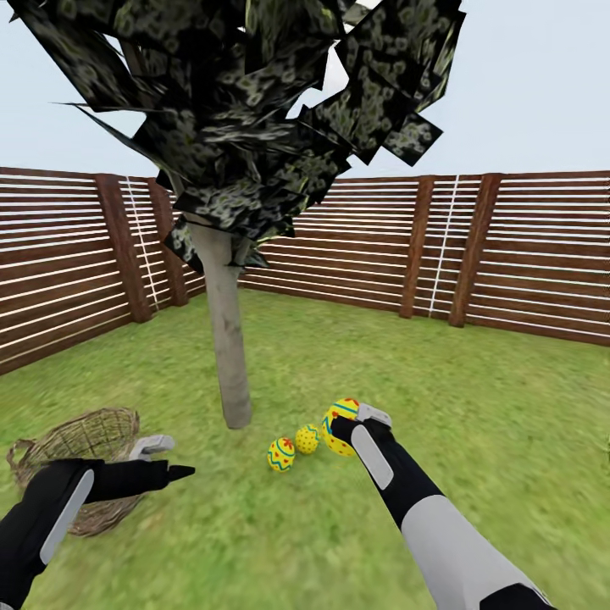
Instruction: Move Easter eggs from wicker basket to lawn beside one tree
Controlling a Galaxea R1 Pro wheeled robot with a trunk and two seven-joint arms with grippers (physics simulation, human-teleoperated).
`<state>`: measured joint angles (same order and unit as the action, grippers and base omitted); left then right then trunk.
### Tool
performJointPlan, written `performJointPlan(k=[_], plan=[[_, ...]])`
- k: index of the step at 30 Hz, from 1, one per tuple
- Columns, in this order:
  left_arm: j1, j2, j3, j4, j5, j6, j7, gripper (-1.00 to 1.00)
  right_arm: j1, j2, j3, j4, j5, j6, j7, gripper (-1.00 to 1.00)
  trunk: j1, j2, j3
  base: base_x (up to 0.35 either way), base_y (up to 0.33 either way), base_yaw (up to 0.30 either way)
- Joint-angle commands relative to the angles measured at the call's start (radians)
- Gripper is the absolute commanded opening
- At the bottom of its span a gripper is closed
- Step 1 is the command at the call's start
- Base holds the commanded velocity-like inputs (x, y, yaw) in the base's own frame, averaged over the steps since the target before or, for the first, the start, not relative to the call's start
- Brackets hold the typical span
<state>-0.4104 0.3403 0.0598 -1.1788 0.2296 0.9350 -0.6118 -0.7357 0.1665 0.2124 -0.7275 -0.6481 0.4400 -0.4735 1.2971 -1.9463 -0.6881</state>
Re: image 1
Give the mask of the wicker basket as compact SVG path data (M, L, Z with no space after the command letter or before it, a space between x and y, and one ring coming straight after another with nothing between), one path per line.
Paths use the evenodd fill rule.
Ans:
M140 429L137 410L133 413L126 407L98 408L66 420L38 441L17 439L14 447L7 447L5 461L10 471L14 468L15 486L25 493L36 473L49 468L46 463L54 458L85 458L88 453L92 458L103 458L105 464L128 462L132 450L141 439ZM27 447L27 453L15 466L15 449L24 447ZM68 534L72 538L103 535L124 522L143 497L137 494L83 504Z

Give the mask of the easter egg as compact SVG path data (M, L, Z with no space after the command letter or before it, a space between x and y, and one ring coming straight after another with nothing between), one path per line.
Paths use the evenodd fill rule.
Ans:
M297 431L295 440L298 451L305 454L312 454L312 452L319 447L319 427L311 424L300 427L300 430Z
M288 438L279 438L268 449L269 464L279 472L287 471L294 463L295 448Z
M355 399L346 398L341 399L338 402L335 402L330 407L330 410L326 413L322 423L322 436L324 437L324 441L326 445L333 451L340 455L345 455L347 457L351 457L352 455L357 455L352 446L349 446L347 442L341 441L332 435L332 424L334 421L332 419L336 419L337 415L342 415L342 417L346 417L347 419L354 419L357 417L357 409L360 407L360 403L355 401Z

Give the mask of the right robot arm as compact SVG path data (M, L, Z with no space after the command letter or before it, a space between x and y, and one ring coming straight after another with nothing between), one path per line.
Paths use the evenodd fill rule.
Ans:
M388 413L365 403L357 412L332 419L332 435L362 459L438 610L557 610L395 441Z

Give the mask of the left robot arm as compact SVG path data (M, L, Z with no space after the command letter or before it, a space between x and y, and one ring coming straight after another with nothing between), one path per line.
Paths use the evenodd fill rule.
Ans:
M0 523L0 610L20 610L33 578L42 574L83 504L162 490L195 474L195 467L152 461L170 451L170 435L139 439L128 462L59 457L46 463ZM152 463L151 463L152 461Z

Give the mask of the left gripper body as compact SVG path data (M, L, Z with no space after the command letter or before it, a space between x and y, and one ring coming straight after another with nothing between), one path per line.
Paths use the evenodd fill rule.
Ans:
M168 460L151 462L119 462L122 480L110 500L142 494L143 491L162 490L165 487Z

